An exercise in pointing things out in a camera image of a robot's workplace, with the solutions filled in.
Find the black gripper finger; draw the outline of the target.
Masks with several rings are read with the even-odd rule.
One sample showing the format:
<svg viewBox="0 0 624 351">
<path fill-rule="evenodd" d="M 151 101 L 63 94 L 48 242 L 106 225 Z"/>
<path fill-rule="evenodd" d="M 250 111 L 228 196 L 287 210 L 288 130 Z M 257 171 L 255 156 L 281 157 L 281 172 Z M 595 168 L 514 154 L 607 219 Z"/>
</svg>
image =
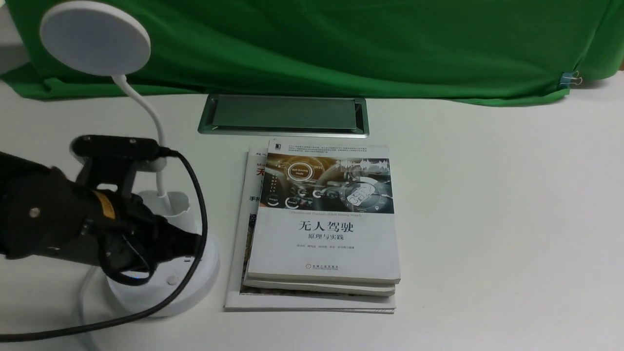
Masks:
<svg viewBox="0 0 624 351">
<path fill-rule="evenodd" d="M 163 226 L 163 258 L 172 260 L 180 257 L 196 257 L 204 237 L 189 233 L 174 225 Z"/>
</svg>

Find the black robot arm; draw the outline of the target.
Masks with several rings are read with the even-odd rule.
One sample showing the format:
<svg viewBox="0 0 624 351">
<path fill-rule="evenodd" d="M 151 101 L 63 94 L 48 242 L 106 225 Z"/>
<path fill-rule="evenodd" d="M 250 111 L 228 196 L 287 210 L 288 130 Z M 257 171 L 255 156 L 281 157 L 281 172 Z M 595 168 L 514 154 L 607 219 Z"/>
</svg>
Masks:
<svg viewBox="0 0 624 351">
<path fill-rule="evenodd" d="M 159 264 L 192 257 L 200 235 L 179 229 L 132 193 L 131 160 L 87 161 L 76 180 L 1 154 L 1 255 L 100 267 L 125 285 L 146 284 Z"/>
</svg>

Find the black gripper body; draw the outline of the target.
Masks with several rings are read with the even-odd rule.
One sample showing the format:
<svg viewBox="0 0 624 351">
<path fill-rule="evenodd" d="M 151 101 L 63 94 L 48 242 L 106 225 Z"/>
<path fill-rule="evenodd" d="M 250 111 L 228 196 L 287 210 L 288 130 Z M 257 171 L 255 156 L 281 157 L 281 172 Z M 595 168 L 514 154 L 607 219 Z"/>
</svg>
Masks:
<svg viewBox="0 0 624 351">
<path fill-rule="evenodd" d="M 125 275 L 125 272 L 140 270 L 145 271 L 147 278 L 152 278 L 158 262 L 154 254 L 149 253 L 148 244 L 156 244 L 156 235 L 158 232 L 156 224 L 146 225 L 142 220 L 132 218 L 132 221 L 121 220 L 121 215 L 114 207 L 113 202 L 109 199 L 109 194 L 101 191 L 95 191 L 95 196 L 102 205 L 102 211 L 105 218 L 111 220 L 109 224 L 98 225 L 96 229 L 97 238 L 97 258 L 100 268 L 108 278 L 134 278 L 134 276 Z M 124 267 L 115 268 L 112 264 L 111 253 L 108 248 L 112 247 L 115 242 L 122 242 L 122 249 L 129 249 L 134 254 L 129 264 Z"/>
</svg>

